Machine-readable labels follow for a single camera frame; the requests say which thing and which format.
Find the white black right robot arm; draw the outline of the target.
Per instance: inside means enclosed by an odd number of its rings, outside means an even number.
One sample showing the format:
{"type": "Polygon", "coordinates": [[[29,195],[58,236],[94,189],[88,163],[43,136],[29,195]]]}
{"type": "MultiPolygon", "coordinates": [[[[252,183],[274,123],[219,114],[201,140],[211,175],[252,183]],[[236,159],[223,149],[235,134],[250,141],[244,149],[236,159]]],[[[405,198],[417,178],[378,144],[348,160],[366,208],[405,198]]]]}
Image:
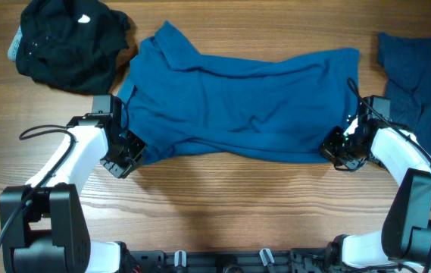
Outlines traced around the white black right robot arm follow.
{"type": "Polygon", "coordinates": [[[355,271],[416,265],[431,270],[431,156],[413,134],[394,123],[369,120],[352,133],[334,127],[320,152],[336,167],[349,171],[374,160],[398,185],[382,229],[340,236],[327,247],[327,264],[355,271]]]}

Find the teal blue polo shirt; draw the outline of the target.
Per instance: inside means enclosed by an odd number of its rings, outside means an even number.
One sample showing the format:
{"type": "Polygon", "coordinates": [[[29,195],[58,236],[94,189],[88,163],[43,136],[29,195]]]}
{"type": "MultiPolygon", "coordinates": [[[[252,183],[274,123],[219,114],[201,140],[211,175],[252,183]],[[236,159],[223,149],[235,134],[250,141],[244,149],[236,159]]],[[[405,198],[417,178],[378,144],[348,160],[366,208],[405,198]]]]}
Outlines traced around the teal blue polo shirt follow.
{"type": "Polygon", "coordinates": [[[324,138],[356,111],[347,81],[359,58],[353,48],[279,62],[203,55],[165,22],[130,62],[123,124],[145,142],[146,164],[215,152],[321,163],[324,138]]]}

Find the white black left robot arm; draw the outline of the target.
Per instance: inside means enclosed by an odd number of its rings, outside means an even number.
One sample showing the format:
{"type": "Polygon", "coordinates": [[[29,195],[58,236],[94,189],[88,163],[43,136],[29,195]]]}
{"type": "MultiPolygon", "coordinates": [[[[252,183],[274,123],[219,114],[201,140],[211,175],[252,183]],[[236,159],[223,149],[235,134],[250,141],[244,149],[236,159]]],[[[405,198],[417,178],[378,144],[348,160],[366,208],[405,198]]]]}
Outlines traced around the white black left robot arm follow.
{"type": "Polygon", "coordinates": [[[97,164],[125,178],[142,163],[146,144],[113,114],[87,114],[66,125],[39,125],[27,140],[50,133],[65,138],[25,185],[0,195],[0,261],[7,272],[140,272],[122,242],[91,240],[79,194],[97,164]]]}

